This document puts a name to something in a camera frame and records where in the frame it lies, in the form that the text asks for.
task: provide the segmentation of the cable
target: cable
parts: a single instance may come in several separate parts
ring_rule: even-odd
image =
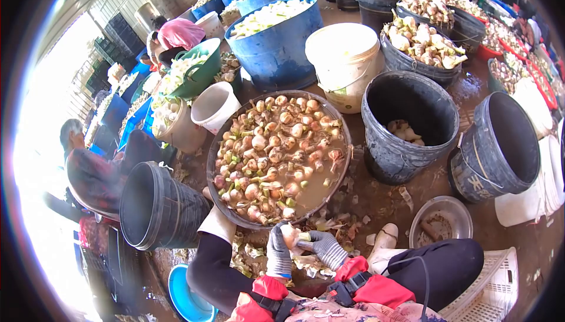
[[[392,265],[408,262],[416,258],[419,258],[420,261],[422,262],[422,265],[424,266],[424,274],[426,275],[426,296],[424,297],[424,308],[422,309],[422,316],[420,319],[421,322],[428,322],[428,317],[426,316],[426,310],[428,309],[428,299],[429,299],[429,274],[428,274],[428,267],[426,267],[426,262],[424,261],[424,259],[421,256],[415,256],[415,257],[410,257],[407,259],[400,260],[398,262],[390,263],[388,267],[386,267],[385,270],[381,273],[381,275],[384,272],[386,272],[386,270],[389,269],[389,267]]]

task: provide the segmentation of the black pants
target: black pants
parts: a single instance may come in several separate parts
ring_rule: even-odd
[[[134,129],[125,144],[120,172],[123,175],[129,175],[135,165],[151,161],[159,163],[162,157],[161,148],[151,136],[141,129]]]
[[[484,262],[483,249],[477,241],[450,239],[407,250],[392,257],[389,264],[414,256],[421,256],[426,262],[430,281],[428,307],[436,312],[475,281]],[[215,235],[203,234],[187,270],[190,288],[227,315],[236,307],[240,292],[251,292],[254,281],[230,268],[231,257],[229,243]],[[420,260],[393,265],[389,271],[389,278],[412,291],[417,303],[424,302],[426,276]]]
[[[200,40],[200,42],[203,42],[205,40],[206,40],[206,36],[204,36],[202,38],[202,40]],[[161,62],[163,65],[170,68],[171,67],[171,60],[174,59],[176,57],[176,55],[179,52],[182,52],[182,51],[186,51],[186,49],[184,47],[173,47],[172,49],[165,50],[165,51],[161,52],[159,57],[157,57],[157,60],[159,62]]]

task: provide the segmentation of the bucket handle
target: bucket handle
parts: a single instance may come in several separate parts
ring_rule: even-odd
[[[318,86],[321,88],[321,90],[323,90],[325,92],[339,92],[340,90],[347,88],[351,84],[353,84],[353,83],[357,82],[359,79],[363,78],[365,76],[365,73],[369,70],[369,67],[371,66],[372,63],[373,63],[373,61],[369,62],[369,64],[367,64],[367,67],[365,68],[365,71],[363,73],[361,73],[361,75],[359,77],[357,77],[353,82],[351,82],[351,83],[347,84],[346,86],[343,86],[339,89],[335,89],[335,90],[326,90],[324,88],[324,86],[321,85],[320,77],[318,77],[318,73],[316,72],[316,78],[318,79]]]
[[[188,75],[188,73],[190,73],[194,68],[200,68],[203,65],[204,65],[203,63],[199,63],[199,64],[195,64],[195,65],[191,66],[186,72],[184,72],[184,81],[185,82],[193,81],[193,79]]]
[[[402,161],[404,162],[404,164],[405,164],[406,166],[408,166],[409,168],[412,168],[412,169],[422,169],[422,168],[427,167],[427,165],[424,165],[424,166],[413,166],[413,165],[410,165],[409,163],[406,162],[406,159],[404,159],[404,154],[401,154],[401,155],[400,155],[400,158],[402,159]]]
[[[461,150],[461,158],[463,158],[463,161],[465,162],[465,165],[467,165],[467,167],[469,167],[469,169],[471,169],[471,171],[473,171],[478,177],[480,177],[482,180],[485,180],[486,182],[490,183],[491,185],[493,185],[494,187],[498,187],[500,189],[503,189],[504,186],[501,186],[499,184],[495,184],[494,182],[492,182],[491,180],[489,180],[488,178],[485,178],[483,175],[479,174],[475,169],[473,169],[469,163],[467,163],[467,159],[465,158],[465,155],[463,154],[463,148],[461,148],[461,143],[463,142],[463,135],[464,133],[461,132],[461,135],[459,136],[459,142],[457,143],[457,148],[459,148],[459,150]]]
[[[474,39],[474,38],[477,38],[477,37],[478,37],[478,34],[475,35],[475,36],[471,36],[470,38],[468,37],[465,40],[451,40],[451,42],[463,42],[463,41],[468,41],[468,40],[471,40],[471,39]]]

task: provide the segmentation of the gray hair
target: gray hair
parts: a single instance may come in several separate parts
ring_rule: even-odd
[[[61,145],[63,146],[63,150],[65,151],[65,159],[67,159],[67,153],[70,151],[69,134],[71,132],[73,132],[75,135],[78,135],[82,132],[81,121],[77,119],[69,119],[65,121],[65,123],[61,127],[59,140],[61,142]]]

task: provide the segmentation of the red sleeve cover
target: red sleeve cover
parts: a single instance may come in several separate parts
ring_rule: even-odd
[[[286,287],[270,276],[256,279],[253,282],[253,292],[273,300],[282,300],[288,295]],[[272,322],[273,320],[270,311],[259,306],[248,294],[240,293],[237,306],[227,322]]]
[[[369,265],[365,257],[357,256],[337,270],[335,281],[346,281],[359,272],[365,272]],[[373,302],[396,309],[407,301],[416,301],[414,293],[394,280],[375,274],[355,292],[355,302]]]

